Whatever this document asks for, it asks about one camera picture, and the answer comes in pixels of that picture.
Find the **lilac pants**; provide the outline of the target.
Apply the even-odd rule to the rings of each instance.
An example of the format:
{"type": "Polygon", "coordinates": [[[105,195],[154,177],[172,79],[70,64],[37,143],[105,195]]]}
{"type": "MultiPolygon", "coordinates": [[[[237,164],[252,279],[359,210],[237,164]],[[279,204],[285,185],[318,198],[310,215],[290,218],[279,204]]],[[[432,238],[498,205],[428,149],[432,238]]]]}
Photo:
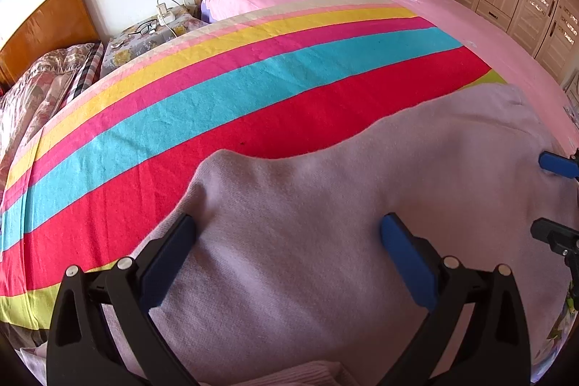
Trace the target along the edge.
{"type": "Polygon", "coordinates": [[[538,354],[570,275],[530,227],[578,223],[577,184],[538,164],[557,147],[518,88],[481,84],[315,153],[218,151],[177,206],[199,236],[152,321],[205,384],[313,383],[344,368],[373,385],[426,314],[380,241],[396,213],[465,267],[511,267],[538,354]]]}

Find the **nightstand with floral cover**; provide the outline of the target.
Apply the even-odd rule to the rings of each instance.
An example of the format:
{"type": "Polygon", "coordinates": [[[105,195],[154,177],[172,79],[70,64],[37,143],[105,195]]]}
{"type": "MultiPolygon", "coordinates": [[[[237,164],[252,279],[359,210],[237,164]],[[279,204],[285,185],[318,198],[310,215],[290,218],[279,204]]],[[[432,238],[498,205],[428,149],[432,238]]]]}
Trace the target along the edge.
{"type": "Polygon", "coordinates": [[[188,32],[206,25],[182,6],[169,8],[165,18],[160,14],[130,26],[107,43],[100,70],[104,77],[131,60],[188,32]]]}

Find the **plaid pillow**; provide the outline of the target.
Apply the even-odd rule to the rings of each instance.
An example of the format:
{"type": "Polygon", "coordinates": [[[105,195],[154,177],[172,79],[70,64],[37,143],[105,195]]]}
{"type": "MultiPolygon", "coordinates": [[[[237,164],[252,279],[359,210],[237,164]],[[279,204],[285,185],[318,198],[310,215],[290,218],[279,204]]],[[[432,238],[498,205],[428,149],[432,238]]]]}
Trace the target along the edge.
{"type": "Polygon", "coordinates": [[[104,44],[102,42],[95,43],[83,66],[73,76],[61,107],[73,102],[73,100],[79,97],[82,92],[88,89],[93,83],[97,82],[100,75],[103,55],[104,44]]]}

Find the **rainbow striped bed sheet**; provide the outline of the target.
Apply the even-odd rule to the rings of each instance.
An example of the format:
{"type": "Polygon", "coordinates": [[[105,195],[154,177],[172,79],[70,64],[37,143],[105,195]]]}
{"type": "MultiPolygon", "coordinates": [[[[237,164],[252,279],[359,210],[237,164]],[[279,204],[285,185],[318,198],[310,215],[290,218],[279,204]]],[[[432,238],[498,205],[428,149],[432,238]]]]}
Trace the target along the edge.
{"type": "Polygon", "coordinates": [[[220,149],[330,147],[499,75],[390,0],[311,0],[219,21],[110,73],[19,149],[1,204],[1,320],[50,324],[66,267],[131,253],[220,149]]]}

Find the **left wooden headboard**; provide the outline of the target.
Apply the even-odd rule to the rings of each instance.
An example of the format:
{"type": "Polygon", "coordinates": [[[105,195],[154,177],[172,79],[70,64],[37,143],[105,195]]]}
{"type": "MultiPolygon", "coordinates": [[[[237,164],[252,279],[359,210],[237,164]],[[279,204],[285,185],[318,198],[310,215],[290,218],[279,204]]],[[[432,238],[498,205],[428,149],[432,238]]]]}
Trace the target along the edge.
{"type": "Polygon", "coordinates": [[[1,91],[45,53],[99,40],[84,0],[45,0],[1,48],[1,91]]]}

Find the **pink bed sheet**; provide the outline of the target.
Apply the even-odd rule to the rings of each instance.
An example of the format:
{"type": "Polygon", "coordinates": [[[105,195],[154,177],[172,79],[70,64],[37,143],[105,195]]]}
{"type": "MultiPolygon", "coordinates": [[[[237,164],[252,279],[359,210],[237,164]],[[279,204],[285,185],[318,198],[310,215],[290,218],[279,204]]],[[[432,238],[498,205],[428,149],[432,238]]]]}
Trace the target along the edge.
{"type": "MultiPolygon", "coordinates": [[[[202,0],[201,18],[220,21],[252,11],[303,0],[202,0]]],[[[392,0],[426,18],[457,39],[487,63],[506,82],[525,93],[538,115],[572,154],[578,147],[578,128],[569,116],[569,101],[561,87],[510,36],[455,0],[392,0]]]]}

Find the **pink floral quilt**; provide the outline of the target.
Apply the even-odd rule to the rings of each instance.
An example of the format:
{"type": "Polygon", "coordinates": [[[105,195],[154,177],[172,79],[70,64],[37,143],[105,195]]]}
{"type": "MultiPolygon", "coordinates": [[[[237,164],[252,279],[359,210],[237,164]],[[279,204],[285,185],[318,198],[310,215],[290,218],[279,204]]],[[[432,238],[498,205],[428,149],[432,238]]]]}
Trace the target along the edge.
{"type": "Polygon", "coordinates": [[[50,51],[30,66],[1,98],[1,186],[21,146],[26,145],[59,109],[75,73],[95,43],[50,51]]]}

